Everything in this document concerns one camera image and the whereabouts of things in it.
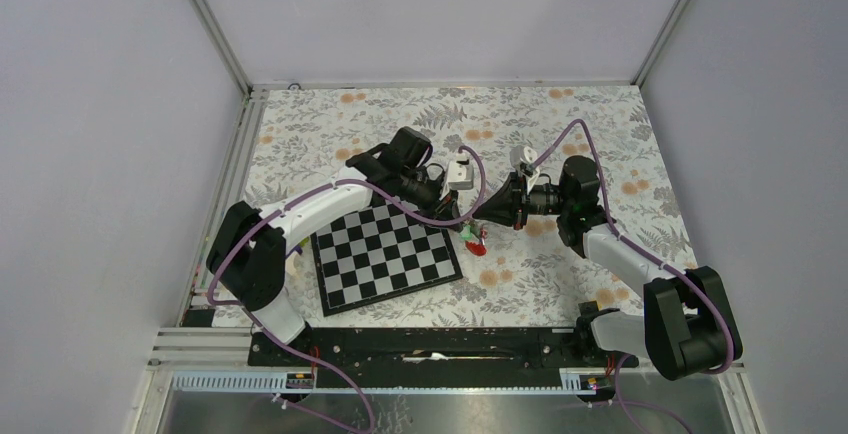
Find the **key with green tag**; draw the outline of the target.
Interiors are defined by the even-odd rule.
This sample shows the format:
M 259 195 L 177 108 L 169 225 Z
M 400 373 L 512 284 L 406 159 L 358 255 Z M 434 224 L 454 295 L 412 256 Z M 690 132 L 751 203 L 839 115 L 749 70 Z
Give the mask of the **key with green tag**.
M 475 222 L 465 222 L 459 235 L 464 241 L 474 243 L 479 243 L 484 238 L 482 228 Z

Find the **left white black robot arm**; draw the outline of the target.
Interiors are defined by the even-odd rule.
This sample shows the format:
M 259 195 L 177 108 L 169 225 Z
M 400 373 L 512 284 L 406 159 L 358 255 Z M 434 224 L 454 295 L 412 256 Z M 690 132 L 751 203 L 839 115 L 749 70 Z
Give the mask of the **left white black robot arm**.
M 205 261 L 212 287 L 221 285 L 233 295 L 233 305 L 272 340 L 272 352 L 288 365 L 309 355 L 310 339 L 304 317 L 285 288 L 285 263 L 301 241 L 331 222 L 371 205 L 375 196 L 414 206 L 414 215 L 433 227 L 454 227 L 459 214 L 449 208 L 458 182 L 473 180 L 472 150 L 459 148 L 436 178 L 427 173 L 430 140 L 403 127 L 380 143 L 345 161 L 318 186 L 283 201 L 253 207 L 245 201 L 231 205 L 211 242 Z

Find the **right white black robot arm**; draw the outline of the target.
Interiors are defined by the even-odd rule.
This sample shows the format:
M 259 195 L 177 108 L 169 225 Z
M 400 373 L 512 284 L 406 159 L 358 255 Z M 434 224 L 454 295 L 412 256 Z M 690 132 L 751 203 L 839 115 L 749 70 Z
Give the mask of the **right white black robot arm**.
M 552 216 L 566 247 L 615 274 L 642 300 L 639 315 L 582 304 L 573 340 L 579 361 L 597 366 L 612 353 L 629 354 L 677 380 L 721 373 L 741 358 L 743 343 L 718 272 L 681 269 L 629 238 L 605 208 L 594 160 L 568 158 L 556 183 L 532 185 L 526 173 L 511 173 L 475 219 L 520 230 L 532 216 Z

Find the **floral patterned table mat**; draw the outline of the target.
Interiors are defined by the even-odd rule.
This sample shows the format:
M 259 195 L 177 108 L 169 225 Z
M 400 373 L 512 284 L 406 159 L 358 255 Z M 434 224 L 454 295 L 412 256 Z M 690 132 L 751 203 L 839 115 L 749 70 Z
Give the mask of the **floral patterned table mat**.
M 567 157 L 598 152 L 619 227 L 664 260 L 697 265 L 635 86 L 264 89 L 255 99 L 259 124 L 243 190 L 251 204 L 311 189 L 410 126 L 431 140 L 436 165 L 472 147 L 490 191 L 509 173 L 515 146 L 545 154 L 542 169 L 552 177 Z M 585 301 L 642 310 L 637 289 L 562 245 L 551 217 L 532 217 L 520 231 L 490 226 L 486 247 L 476 256 L 457 246 L 460 280 L 332 316 L 323 313 L 305 250 L 287 264 L 287 290 L 315 327 L 554 327 L 571 324 Z

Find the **black white chessboard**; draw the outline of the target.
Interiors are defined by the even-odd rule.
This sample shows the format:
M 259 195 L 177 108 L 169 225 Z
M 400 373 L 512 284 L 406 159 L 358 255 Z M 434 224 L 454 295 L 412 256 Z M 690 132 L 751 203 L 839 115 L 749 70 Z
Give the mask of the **black white chessboard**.
M 383 198 L 320 228 L 310 242 L 326 316 L 463 278 L 448 233 Z

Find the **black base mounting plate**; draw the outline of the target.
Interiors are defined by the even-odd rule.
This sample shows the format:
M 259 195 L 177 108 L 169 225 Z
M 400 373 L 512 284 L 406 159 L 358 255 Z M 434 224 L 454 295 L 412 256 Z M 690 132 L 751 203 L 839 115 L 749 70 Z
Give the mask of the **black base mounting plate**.
M 370 378 L 438 380 L 566 369 L 607 387 L 619 352 L 602 351 L 571 328 L 308 328 L 282 348 L 252 335 L 250 367 L 334 374 L 350 386 Z

